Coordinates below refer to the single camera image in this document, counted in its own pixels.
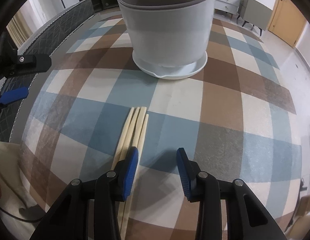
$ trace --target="baseboard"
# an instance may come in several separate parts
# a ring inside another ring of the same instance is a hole
[[[308,65],[308,63],[306,62],[305,58],[303,57],[303,55],[300,53],[300,51],[295,47],[294,48],[296,54],[301,58],[301,60],[303,61],[303,63],[305,64],[307,70],[309,71],[310,73],[310,65]]]

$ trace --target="white saucer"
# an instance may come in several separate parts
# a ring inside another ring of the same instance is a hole
[[[201,71],[203,67],[205,67],[207,62],[207,53],[205,52],[198,61],[182,67],[162,67],[148,63],[138,58],[135,51],[133,51],[133,60],[140,70],[153,77],[163,79],[182,79],[195,75]]]

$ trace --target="wooden door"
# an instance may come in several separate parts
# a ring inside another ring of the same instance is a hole
[[[306,19],[291,0],[279,0],[269,31],[294,47]]]

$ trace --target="bundle of chopsticks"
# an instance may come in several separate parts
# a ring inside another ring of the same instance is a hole
[[[138,149],[138,163],[133,182],[131,195],[125,202],[119,203],[118,210],[118,225],[121,239],[125,239],[129,212],[132,206],[132,199],[134,194],[135,182],[138,175],[138,167],[141,159],[141,154],[144,146],[146,127],[148,122],[148,114],[146,114],[146,107],[132,107],[128,113],[127,119],[124,123],[122,134],[115,151],[115,156],[112,164],[112,170],[115,168],[118,161],[124,160],[128,149],[135,146]]]

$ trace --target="door frame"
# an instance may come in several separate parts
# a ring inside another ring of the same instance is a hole
[[[278,8],[278,4],[279,4],[279,0],[276,0],[276,1],[275,1],[275,4],[274,4],[274,8],[273,8],[273,12],[272,12],[270,21],[268,22],[268,26],[267,26],[267,30],[268,30],[269,32],[271,32],[271,31],[269,30],[269,28],[270,28],[270,26],[271,26],[271,22],[272,22],[273,19],[274,19],[276,10],[277,10],[277,8]],[[302,35],[303,31],[304,31],[304,28],[305,28],[306,24],[307,24],[307,20],[305,19],[304,27],[302,28],[301,32],[299,33],[299,35],[298,35],[298,37],[297,37],[297,39],[296,39],[296,43],[295,43],[294,46],[292,47],[293,49],[295,48],[296,44],[298,43],[298,40],[300,39],[300,37],[301,37],[301,35]]]

